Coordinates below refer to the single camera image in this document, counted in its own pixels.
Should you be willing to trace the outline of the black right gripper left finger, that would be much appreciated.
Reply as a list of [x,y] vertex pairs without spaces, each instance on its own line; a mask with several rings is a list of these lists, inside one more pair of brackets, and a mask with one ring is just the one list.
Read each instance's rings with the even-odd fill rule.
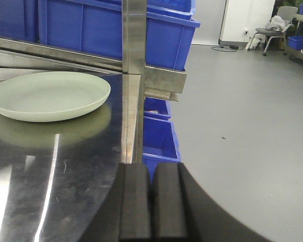
[[119,164],[108,195],[79,241],[151,241],[148,196],[146,166]]

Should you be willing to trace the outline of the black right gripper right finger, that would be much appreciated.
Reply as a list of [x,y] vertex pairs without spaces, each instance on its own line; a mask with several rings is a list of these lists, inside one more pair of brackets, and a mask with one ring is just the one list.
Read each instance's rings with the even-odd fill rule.
[[154,241],[267,241],[220,207],[183,163],[160,163],[152,190]]

